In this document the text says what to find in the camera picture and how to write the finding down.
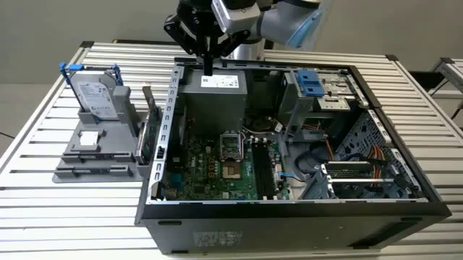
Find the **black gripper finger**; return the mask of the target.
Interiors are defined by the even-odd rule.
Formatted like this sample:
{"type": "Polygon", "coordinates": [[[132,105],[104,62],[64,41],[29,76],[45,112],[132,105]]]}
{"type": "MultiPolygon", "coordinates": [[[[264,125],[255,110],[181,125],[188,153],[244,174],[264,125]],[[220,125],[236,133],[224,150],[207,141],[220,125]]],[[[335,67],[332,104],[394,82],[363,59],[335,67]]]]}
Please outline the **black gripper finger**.
{"type": "Polygon", "coordinates": [[[208,75],[208,44],[207,36],[193,22],[193,35],[192,37],[181,27],[181,20],[179,16],[168,16],[164,22],[164,31],[180,45],[188,54],[195,54],[202,59],[203,75],[208,75]]]}
{"type": "Polygon", "coordinates": [[[248,36],[250,31],[239,31],[228,35],[228,37],[219,42],[219,35],[211,35],[208,47],[208,75],[212,75],[214,60],[228,56],[238,46],[246,41],[248,36]]]}

